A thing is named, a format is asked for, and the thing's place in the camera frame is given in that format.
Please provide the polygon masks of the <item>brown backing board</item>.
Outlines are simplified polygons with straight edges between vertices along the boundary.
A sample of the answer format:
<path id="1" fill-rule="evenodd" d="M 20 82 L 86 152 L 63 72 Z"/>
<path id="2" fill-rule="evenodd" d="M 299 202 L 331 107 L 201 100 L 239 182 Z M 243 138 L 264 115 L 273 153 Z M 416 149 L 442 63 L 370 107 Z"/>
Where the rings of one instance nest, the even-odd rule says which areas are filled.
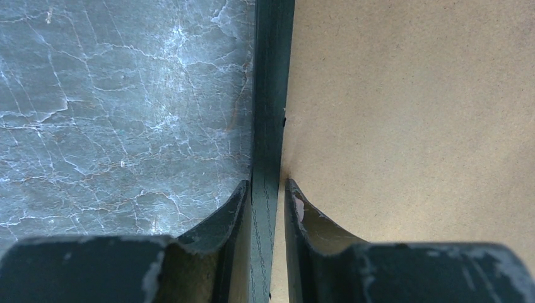
<path id="1" fill-rule="evenodd" d="M 369 242 L 491 242 L 534 271 L 534 2 L 297 1 L 283 179 Z"/>

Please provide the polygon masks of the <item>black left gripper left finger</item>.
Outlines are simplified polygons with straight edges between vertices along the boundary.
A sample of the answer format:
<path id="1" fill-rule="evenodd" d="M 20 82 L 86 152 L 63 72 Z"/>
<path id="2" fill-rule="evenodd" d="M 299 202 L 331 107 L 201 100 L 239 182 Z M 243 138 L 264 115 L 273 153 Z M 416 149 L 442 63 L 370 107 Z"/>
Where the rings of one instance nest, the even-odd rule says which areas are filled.
<path id="1" fill-rule="evenodd" d="M 247 302 L 250 183 L 179 237 L 31 237 L 1 259 L 2 302 Z"/>

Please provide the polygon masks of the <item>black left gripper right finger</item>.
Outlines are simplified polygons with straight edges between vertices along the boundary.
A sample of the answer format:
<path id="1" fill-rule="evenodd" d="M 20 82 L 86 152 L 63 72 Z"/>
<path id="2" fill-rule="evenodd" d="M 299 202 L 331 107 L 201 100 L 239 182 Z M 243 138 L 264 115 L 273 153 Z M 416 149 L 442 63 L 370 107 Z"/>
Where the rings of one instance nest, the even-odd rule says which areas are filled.
<path id="1" fill-rule="evenodd" d="M 533 302 L 534 279 L 489 242 L 372 243 L 285 185 L 290 302 Z"/>

